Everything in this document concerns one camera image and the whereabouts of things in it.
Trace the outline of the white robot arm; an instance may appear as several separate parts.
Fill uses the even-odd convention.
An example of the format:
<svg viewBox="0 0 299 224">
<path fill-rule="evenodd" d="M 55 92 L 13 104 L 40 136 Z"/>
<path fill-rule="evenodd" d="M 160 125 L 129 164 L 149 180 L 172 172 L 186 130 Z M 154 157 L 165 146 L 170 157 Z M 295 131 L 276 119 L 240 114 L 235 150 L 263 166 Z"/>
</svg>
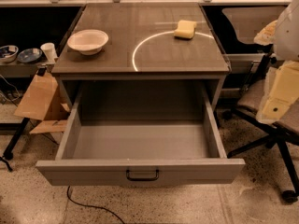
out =
<svg viewBox="0 0 299 224">
<path fill-rule="evenodd" d="M 274 47 L 284 60 L 270 68 L 256 119 L 264 124 L 280 120 L 299 98 L 299 0 L 292 0 L 278 19 L 267 24 L 255 37 L 259 45 Z"/>
</svg>

